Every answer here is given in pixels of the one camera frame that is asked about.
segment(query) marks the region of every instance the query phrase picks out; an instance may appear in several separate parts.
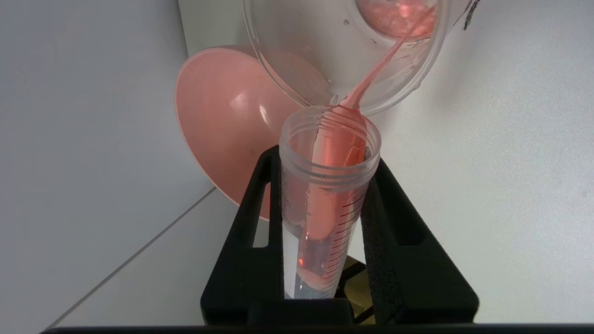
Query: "white table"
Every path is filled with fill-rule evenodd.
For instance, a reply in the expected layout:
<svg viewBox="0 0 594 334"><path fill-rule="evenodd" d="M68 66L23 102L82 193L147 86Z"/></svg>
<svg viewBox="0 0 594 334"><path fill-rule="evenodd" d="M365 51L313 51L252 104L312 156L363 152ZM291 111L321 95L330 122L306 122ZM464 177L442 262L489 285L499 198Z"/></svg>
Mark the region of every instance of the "white table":
<svg viewBox="0 0 594 334"><path fill-rule="evenodd" d="M205 3L180 3L185 20L215 28L186 30L190 51L238 38L241 4ZM594 320L592 14L592 2L484 0L421 87L373 117L383 158L479 295L477 322ZM187 215L195 227L174 226L63 324L202 323L217 254L192 233L230 224L226 205L215 191ZM349 254L363 259L360 233Z"/></svg>

